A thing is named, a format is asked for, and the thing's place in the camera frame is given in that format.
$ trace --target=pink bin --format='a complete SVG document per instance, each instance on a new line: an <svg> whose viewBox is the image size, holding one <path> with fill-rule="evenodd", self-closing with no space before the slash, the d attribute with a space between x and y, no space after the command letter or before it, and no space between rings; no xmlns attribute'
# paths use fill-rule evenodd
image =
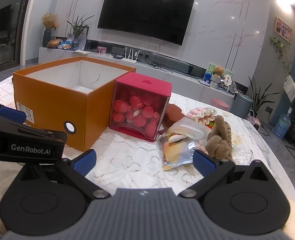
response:
<svg viewBox="0 0 295 240"><path fill-rule="evenodd" d="M225 110L225 111L227 111L230 108L230 106L227 103L225 103L222 100L217 99L217 98L212 98L211 99L211 106L220 108L220 109Z"/></svg>

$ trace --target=floor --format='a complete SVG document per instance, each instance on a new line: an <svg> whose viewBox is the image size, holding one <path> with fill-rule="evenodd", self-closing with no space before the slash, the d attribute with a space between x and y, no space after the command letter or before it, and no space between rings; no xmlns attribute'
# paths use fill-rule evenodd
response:
<svg viewBox="0 0 295 240"><path fill-rule="evenodd" d="M9 68L3 71L0 71L0 82L3 81L4 79L7 79L9 76L13 75L13 72L24 69L24 68L28 68L28 67L33 67L37 65L37 63L32 63L29 65L25 65L25 66L16 66L13 68Z"/></svg>
<svg viewBox="0 0 295 240"><path fill-rule="evenodd" d="M8 78L13 74L13 72L31 67L36 65L37 63L25 65L25 66L16 66L4 71L0 72L0 81ZM295 188L295 144L289 144L285 139L280 140L274 134L272 134L271 130L267 129L267 132L260 127L259 132L261 132L261 136L265 140L265 142L269 145L271 150L274 152L275 156L278 158L279 162L283 166L284 170L286 171L287 175L289 176L294 188Z"/></svg>

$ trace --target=white lace tablecloth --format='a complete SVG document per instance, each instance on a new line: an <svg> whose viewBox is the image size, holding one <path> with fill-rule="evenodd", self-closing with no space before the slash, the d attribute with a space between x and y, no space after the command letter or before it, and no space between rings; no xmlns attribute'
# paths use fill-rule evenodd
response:
<svg viewBox="0 0 295 240"><path fill-rule="evenodd" d="M0 103L15 108L12 77L0 82ZM184 114L195 107L209 105L172 93L170 103L179 106ZM254 159L268 164L242 119L229 112L217 109L230 124L232 141L253 152ZM97 153L97 164L86 176L87 179L114 194L121 188L160 188L171 187L175 194L202 179L192 164L169 171L162 170L161 143L146 142L107 128L91 147ZM81 152L65 146L64 157L70 159Z"/></svg>

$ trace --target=orange cardboard box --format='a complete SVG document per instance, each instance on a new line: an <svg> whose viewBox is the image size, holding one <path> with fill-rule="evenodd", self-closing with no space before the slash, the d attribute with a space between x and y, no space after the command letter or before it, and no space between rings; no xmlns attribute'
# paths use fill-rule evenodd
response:
<svg viewBox="0 0 295 240"><path fill-rule="evenodd" d="M67 145L88 150L109 125L115 80L135 68L73 57L13 74L16 108L38 129L66 131Z"/></svg>

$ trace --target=white marble wall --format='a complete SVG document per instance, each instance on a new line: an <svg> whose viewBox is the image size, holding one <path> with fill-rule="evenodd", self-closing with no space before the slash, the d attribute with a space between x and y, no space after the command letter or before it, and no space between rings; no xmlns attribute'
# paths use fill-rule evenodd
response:
<svg viewBox="0 0 295 240"><path fill-rule="evenodd" d="M77 16L95 15L87 22L89 39L147 49L203 68L214 63L233 72L240 71L234 79L244 85L247 85L247 76L252 77L254 73L264 39L269 0L195 0L198 4L194 4L182 46L141 35L98 29L103 1L58 0L55 12L59 16L59 28L55 35L67 36L71 31L67 19L72 21ZM254 48L254 51L247 51L248 48Z"/></svg>

